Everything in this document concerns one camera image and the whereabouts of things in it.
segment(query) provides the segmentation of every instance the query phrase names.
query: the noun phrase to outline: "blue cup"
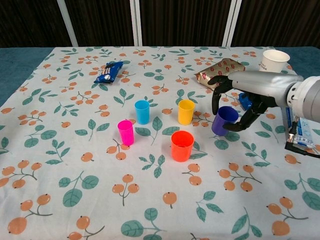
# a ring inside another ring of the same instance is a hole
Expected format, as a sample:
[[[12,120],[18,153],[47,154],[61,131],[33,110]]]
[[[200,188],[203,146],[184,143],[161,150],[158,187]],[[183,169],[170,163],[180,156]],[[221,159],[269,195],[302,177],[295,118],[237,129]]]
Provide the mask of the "blue cup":
[[[145,125],[149,122],[150,105],[145,100],[139,100],[134,104],[136,120],[138,124]]]
[[[224,124],[231,123],[234,124],[238,120],[239,114],[230,106],[222,106],[218,109],[213,123],[212,123],[212,132],[218,136],[225,136],[229,132],[227,129],[224,129]]]

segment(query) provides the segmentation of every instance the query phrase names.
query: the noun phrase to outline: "pink cup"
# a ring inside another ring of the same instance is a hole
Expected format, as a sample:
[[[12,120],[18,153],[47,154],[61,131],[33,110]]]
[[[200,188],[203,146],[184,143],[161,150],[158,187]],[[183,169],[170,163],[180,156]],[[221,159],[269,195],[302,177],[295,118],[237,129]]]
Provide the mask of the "pink cup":
[[[130,146],[134,144],[134,128],[133,124],[129,120],[123,120],[118,123],[118,130],[121,136],[122,143],[124,145]]]

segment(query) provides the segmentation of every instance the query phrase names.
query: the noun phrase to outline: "plastic cup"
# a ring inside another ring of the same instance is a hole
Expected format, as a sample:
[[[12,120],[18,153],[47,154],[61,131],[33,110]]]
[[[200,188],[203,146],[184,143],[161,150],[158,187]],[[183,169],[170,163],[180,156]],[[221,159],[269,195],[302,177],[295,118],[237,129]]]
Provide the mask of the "plastic cup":
[[[171,155],[177,162],[185,162],[189,159],[195,139],[187,131],[176,131],[171,136]]]
[[[150,105],[145,100],[139,100],[134,104],[136,120],[138,124],[145,125],[149,122]]]
[[[279,50],[266,50],[263,52],[259,71],[280,73],[290,56]]]
[[[129,120],[123,120],[118,123],[118,130],[121,136],[122,143],[124,145],[130,146],[134,144],[134,128],[133,124]]]
[[[218,109],[218,112],[212,123],[212,131],[218,136],[225,136],[229,132],[224,129],[224,124],[234,124],[238,120],[239,114],[230,106],[222,106]]]
[[[195,103],[191,100],[185,99],[179,102],[178,107],[178,122],[182,125],[190,124],[196,107]]]

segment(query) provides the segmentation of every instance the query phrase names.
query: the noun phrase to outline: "orange cup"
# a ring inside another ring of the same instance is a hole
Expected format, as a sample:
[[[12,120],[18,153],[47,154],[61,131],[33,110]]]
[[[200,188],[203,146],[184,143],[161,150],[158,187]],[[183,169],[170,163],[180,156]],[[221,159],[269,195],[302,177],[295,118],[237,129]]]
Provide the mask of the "orange cup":
[[[171,155],[177,162],[185,162],[189,159],[195,139],[187,131],[176,131],[171,136]]]

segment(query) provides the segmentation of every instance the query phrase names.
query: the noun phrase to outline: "dark curtain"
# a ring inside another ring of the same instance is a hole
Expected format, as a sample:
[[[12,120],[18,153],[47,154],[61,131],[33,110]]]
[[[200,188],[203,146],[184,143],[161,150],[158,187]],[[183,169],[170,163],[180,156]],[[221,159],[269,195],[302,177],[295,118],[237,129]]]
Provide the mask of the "dark curtain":
[[[71,46],[56,0],[2,0],[0,48]]]
[[[242,0],[231,45],[320,48],[320,0]]]
[[[130,0],[65,0],[79,46],[133,46]]]
[[[231,0],[140,0],[145,46],[221,46]]]

